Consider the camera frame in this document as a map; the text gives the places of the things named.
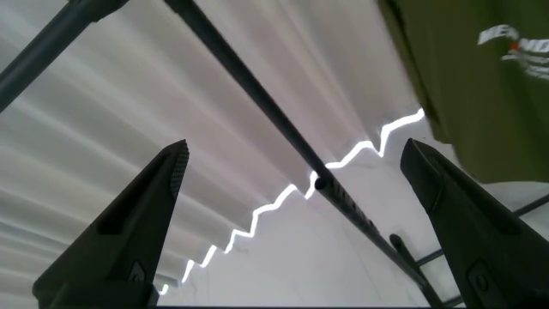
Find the white ceiling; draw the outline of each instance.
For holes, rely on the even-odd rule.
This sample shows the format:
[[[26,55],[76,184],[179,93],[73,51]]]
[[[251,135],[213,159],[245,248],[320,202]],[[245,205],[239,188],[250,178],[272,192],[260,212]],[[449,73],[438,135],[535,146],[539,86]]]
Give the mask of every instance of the white ceiling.
[[[2,0],[0,64],[65,3]],[[383,236],[399,233],[417,258],[437,249],[397,164],[406,138],[435,143],[425,121],[384,143],[403,124],[398,119],[422,114],[375,3],[198,4],[323,161],[350,162],[335,175]],[[413,284],[325,200],[304,198],[312,193],[310,168],[160,0],[130,1],[92,25],[0,115],[0,301],[33,303],[36,277],[158,151],[180,139],[189,143],[190,164],[156,278],[159,288],[171,287],[163,302],[423,304]],[[357,144],[363,149],[349,161]],[[514,208],[549,188],[490,190]],[[281,191],[289,194],[283,204]],[[210,258],[206,270],[198,267]]]

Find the metal frame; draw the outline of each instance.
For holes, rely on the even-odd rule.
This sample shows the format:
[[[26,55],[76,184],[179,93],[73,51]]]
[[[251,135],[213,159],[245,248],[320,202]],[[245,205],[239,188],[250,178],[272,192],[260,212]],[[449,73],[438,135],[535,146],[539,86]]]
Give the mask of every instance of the metal frame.
[[[0,112],[8,107],[89,24],[120,9],[127,1],[69,0],[0,74]],[[441,300],[421,272],[420,266],[440,257],[442,251],[433,252],[416,263],[397,235],[391,235],[391,246],[198,6],[192,0],[165,0],[165,3],[187,23],[198,39],[317,173],[316,189],[385,256],[412,278],[431,306],[441,306]],[[530,206],[529,210],[539,206]]]

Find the gap of light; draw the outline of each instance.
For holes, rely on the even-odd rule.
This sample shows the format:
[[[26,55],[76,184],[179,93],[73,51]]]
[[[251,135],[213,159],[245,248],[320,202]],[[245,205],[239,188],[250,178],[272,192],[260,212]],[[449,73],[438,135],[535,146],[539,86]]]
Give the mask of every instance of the gap of light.
[[[379,151],[376,150],[373,142],[371,141],[359,142],[353,147],[353,149],[347,155],[343,157],[341,161],[330,162],[326,164],[326,167],[328,169],[342,168],[347,164],[349,164],[349,162],[352,159],[354,159],[354,157],[356,157],[360,151],[366,148],[373,150],[379,157],[383,158],[385,156],[385,146],[387,146],[387,140],[389,139],[390,133],[398,128],[401,128],[404,125],[416,123],[421,119],[423,119],[424,116],[425,116],[425,113],[423,111],[423,108],[420,108],[418,112],[416,112],[414,115],[405,116],[393,121],[390,124],[384,125],[383,128],[381,129],[381,135],[380,135],[381,143],[379,145]],[[307,192],[305,193],[305,199],[311,198],[313,193],[315,192],[315,180],[317,180],[317,178],[318,178],[317,173],[312,172],[311,176],[309,177],[310,185],[309,185],[309,190],[307,190]],[[290,184],[286,189],[284,189],[284,191],[280,193],[280,195],[276,198],[274,203],[263,205],[262,207],[254,210],[252,220],[251,220],[250,232],[247,233],[247,232],[239,231],[236,229],[232,230],[231,239],[229,240],[229,244],[226,246],[226,249],[223,251],[223,253],[227,254],[232,250],[232,247],[234,245],[234,241],[237,235],[245,238],[254,237],[254,235],[256,234],[257,220],[259,219],[259,215],[267,211],[277,210],[282,205],[282,203],[286,200],[286,198],[292,192],[297,190],[298,188],[294,184]],[[206,257],[204,258],[204,261],[200,264],[200,267],[204,268],[208,266],[216,250],[217,250],[217,247],[215,245],[212,245],[209,248],[208,253],[206,254]],[[185,268],[185,273],[183,275],[183,279],[181,279],[181,283],[185,283],[187,281],[187,279],[189,278],[190,271],[194,266],[195,266],[194,261],[190,260],[189,262],[187,262],[187,267]],[[165,284],[164,287],[162,288],[162,291],[160,291],[160,295],[166,294],[167,290],[168,290],[168,286]]]

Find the printed logo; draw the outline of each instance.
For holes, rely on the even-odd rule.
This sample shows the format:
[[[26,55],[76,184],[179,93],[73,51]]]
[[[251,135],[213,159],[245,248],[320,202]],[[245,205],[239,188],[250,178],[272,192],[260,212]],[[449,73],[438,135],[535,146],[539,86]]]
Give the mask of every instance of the printed logo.
[[[549,39],[521,38],[509,25],[497,25],[479,33],[478,45],[496,38],[510,39],[509,50],[502,61],[516,60],[530,76],[549,80]]]

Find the green shirt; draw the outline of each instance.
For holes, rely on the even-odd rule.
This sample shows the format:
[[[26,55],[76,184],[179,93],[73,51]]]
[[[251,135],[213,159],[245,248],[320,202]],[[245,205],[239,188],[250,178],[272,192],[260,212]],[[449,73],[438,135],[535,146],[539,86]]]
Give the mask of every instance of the green shirt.
[[[484,183],[549,182],[549,0],[379,0],[431,130]]]

